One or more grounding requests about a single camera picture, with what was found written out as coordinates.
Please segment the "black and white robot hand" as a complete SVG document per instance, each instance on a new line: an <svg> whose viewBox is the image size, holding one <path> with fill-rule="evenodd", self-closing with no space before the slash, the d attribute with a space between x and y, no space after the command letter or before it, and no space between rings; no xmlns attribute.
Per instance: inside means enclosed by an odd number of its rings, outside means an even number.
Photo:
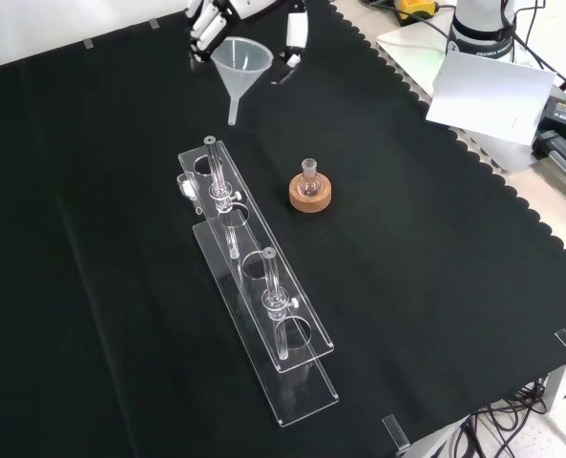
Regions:
<svg viewBox="0 0 566 458"><path fill-rule="evenodd" d="M183 11L190 27L190 54L195 63L209 62L231 31L242 22L273 11L283 1L275 0L189 0ZM285 1L288 6L284 49L273 61L271 84L282 85L301 65L308 38L305 1Z"/></svg>

